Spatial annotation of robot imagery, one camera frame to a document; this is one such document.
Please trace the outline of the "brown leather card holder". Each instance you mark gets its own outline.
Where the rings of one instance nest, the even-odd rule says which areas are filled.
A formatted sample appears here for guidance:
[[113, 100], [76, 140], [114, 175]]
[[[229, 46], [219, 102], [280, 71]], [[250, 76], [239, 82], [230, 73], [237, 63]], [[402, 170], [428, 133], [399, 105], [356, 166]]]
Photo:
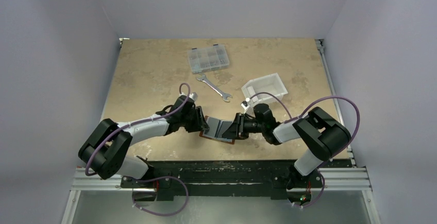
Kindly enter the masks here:
[[238, 140], [225, 139], [221, 137], [222, 133], [230, 126], [233, 120], [223, 120], [223, 119], [207, 116], [206, 121], [209, 125], [209, 130], [200, 132], [199, 134], [200, 137], [210, 139], [213, 141], [226, 143], [226, 144], [234, 144], [235, 141], [238, 141]]

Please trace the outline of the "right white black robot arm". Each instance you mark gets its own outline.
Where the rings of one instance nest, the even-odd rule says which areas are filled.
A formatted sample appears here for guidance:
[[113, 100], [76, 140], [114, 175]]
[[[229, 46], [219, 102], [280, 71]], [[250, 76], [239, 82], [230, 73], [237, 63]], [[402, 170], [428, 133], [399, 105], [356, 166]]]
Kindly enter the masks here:
[[292, 166], [289, 179], [295, 186], [309, 181], [310, 174], [334, 157], [351, 141], [350, 132], [320, 107], [288, 123], [276, 121], [268, 104], [257, 104], [254, 115], [237, 113], [220, 138], [245, 140], [251, 133], [261, 133], [272, 145], [302, 139], [307, 150]]

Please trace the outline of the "white plastic bin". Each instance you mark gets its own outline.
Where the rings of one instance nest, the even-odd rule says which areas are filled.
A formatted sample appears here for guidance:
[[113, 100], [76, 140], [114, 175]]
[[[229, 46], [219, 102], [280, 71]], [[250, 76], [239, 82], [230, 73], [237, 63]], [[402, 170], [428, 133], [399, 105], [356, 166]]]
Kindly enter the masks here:
[[275, 98], [273, 98], [271, 95], [268, 95], [267, 93], [274, 95], [279, 100], [282, 100], [283, 97], [288, 94], [288, 91], [278, 73], [273, 73], [263, 77], [251, 79], [241, 87], [241, 91], [243, 87], [248, 86], [253, 86], [256, 92], [250, 102], [250, 105], [252, 107], [261, 103], [270, 104], [277, 101]]

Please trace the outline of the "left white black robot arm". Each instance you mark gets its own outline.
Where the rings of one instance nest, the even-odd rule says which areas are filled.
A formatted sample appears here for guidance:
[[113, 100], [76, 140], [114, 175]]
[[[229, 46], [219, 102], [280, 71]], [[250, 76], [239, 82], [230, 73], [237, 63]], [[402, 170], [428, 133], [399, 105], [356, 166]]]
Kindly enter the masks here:
[[133, 178], [140, 187], [153, 183], [154, 168], [142, 157], [128, 156], [130, 146], [184, 128], [186, 132], [207, 130], [203, 111], [195, 104], [197, 93], [180, 94], [173, 105], [152, 116], [133, 122], [102, 120], [81, 146], [78, 157], [86, 164], [88, 176], [106, 180], [114, 175]]

